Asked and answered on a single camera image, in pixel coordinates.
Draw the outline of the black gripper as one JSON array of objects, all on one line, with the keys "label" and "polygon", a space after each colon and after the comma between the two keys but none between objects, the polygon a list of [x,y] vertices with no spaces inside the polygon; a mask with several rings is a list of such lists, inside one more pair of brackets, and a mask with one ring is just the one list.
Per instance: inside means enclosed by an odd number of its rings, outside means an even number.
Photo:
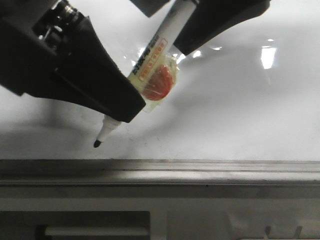
[{"label": "black gripper", "polygon": [[146,106],[68,0],[0,2],[0,85],[18,96],[77,100],[125,123]]}]

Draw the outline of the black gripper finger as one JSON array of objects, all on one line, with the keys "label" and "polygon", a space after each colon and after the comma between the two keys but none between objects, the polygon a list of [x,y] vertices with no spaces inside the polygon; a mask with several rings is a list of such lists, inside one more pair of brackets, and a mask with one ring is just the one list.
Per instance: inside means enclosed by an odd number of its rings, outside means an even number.
[{"label": "black gripper finger", "polygon": [[201,0],[173,45],[188,55],[227,29],[262,15],[269,0]]}]

